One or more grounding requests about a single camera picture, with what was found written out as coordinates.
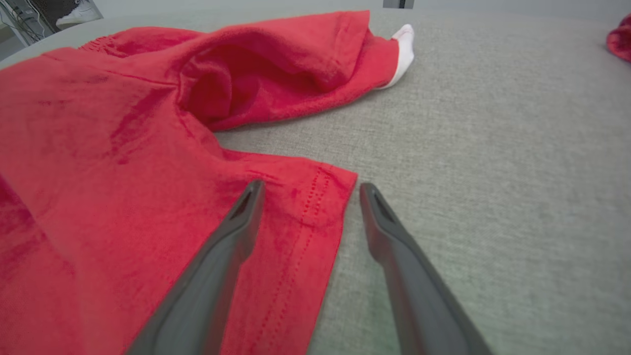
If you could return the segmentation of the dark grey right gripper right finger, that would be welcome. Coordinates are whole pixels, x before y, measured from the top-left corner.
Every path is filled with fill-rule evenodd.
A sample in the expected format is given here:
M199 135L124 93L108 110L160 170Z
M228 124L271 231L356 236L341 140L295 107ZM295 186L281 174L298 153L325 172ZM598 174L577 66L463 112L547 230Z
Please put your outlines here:
M491 354L478 328L374 184L360 185L360 205L370 254L385 273L401 353Z

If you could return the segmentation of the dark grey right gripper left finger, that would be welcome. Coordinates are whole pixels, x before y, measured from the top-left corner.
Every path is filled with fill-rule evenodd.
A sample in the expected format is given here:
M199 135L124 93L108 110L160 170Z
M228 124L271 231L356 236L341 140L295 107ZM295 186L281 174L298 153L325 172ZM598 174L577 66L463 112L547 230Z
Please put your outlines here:
M241 265L261 224L265 184L253 180L128 349L129 355L218 355Z

